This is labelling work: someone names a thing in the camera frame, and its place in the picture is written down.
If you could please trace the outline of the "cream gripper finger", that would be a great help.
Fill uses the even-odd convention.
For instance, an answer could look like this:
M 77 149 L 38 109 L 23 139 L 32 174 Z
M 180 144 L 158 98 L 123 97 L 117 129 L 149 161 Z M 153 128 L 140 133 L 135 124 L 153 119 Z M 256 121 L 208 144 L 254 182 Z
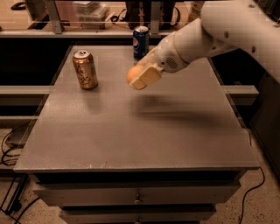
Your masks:
M 141 72 L 128 83 L 135 90 L 141 90 L 161 79 L 162 68 L 157 64 L 143 66 Z
M 141 58 L 136 64 L 138 66 L 154 65 L 157 64 L 156 48 L 151 49 L 143 58 Z

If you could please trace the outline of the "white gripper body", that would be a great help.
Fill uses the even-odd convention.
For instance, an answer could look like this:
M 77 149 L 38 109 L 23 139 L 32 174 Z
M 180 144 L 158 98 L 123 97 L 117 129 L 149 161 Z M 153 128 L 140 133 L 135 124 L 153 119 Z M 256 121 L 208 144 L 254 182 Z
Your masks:
M 163 38 L 154 49 L 154 60 L 167 73 L 176 73 L 190 65 L 185 59 L 186 39 L 180 31 Z

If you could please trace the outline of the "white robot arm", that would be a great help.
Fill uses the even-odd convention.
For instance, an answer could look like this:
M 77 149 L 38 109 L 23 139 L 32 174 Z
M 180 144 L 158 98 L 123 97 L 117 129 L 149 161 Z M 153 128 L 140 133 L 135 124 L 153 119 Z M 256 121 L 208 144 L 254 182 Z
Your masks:
M 163 72 L 176 73 L 195 60 L 239 48 L 280 81 L 280 27 L 253 0 L 208 1 L 200 17 L 175 31 L 140 59 L 127 74 L 141 90 Z

